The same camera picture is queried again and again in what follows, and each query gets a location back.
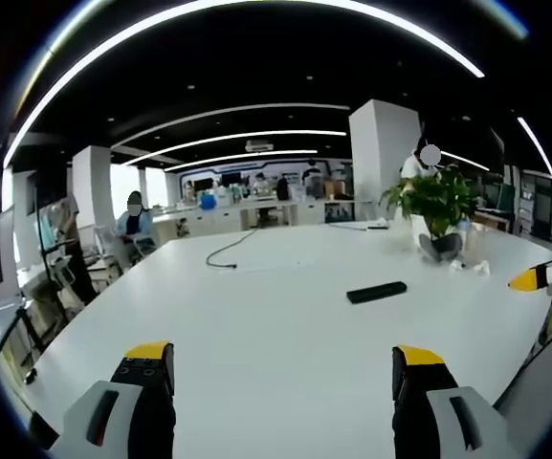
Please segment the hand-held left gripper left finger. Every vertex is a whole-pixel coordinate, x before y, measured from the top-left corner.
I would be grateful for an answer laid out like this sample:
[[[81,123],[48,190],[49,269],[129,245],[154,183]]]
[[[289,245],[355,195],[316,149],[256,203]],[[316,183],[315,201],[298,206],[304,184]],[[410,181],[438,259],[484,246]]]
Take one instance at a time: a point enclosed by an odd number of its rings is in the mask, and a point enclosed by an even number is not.
[[[63,417],[52,458],[171,458],[176,412],[174,345],[128,351],[111,379],[95,382]]]

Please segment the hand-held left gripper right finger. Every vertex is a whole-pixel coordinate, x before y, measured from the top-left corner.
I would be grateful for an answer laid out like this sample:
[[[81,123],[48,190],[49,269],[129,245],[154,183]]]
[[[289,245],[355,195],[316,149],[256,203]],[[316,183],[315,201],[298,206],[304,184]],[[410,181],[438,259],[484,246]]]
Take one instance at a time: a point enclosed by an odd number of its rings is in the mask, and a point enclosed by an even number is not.
[[[521,457],[505,419],[430,350],[392,348],[392,401],[397,458]]]

